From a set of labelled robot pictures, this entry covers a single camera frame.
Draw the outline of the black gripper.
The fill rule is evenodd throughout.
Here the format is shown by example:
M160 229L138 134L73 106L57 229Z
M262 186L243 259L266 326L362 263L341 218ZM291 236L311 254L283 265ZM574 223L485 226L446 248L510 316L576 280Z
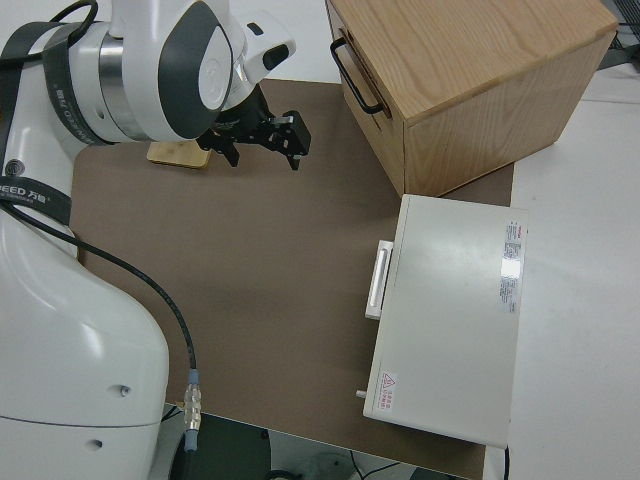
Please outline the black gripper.
M243 143L286 154L290 168L298 171L303 154L309 153L311 134L298 111L276 116L270 112L262 90L254 89L238 105L222 111L196 142L203 150L223 153L233 168L240 158L235 143Z

